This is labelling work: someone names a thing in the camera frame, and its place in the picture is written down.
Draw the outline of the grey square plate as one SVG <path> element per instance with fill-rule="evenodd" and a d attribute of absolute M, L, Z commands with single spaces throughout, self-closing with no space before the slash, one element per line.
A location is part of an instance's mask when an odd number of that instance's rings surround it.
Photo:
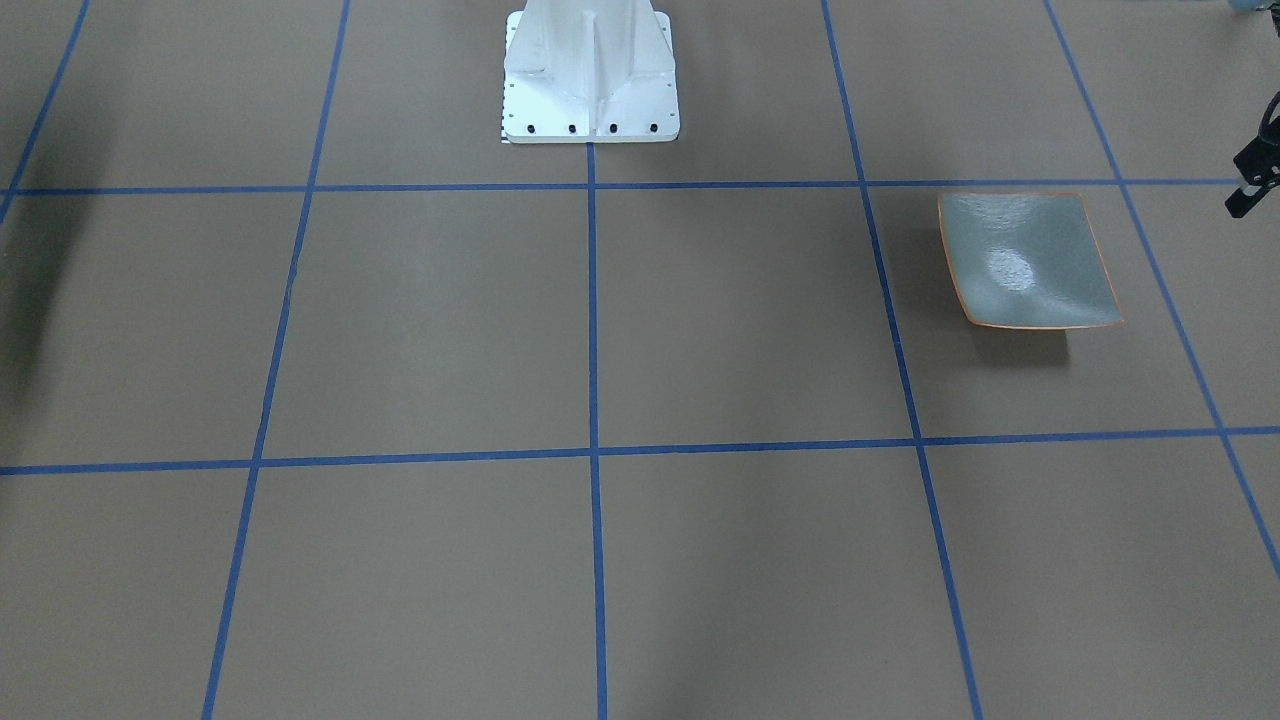
<path fill-rule="evenodd" d="M 965 318 L 1006 331 L 1124 322 L 1079 193 L 945 192 L 940 237 Z"/>

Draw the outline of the white pedestal column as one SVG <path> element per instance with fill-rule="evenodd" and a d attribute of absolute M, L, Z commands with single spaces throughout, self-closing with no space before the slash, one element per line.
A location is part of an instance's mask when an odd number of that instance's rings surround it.
<path fill-rule="evenodd" d="M 666 143 L 681 133 L 672 22 L 649 1 L 529 1 L 506 18 L 507 143 Z"/>

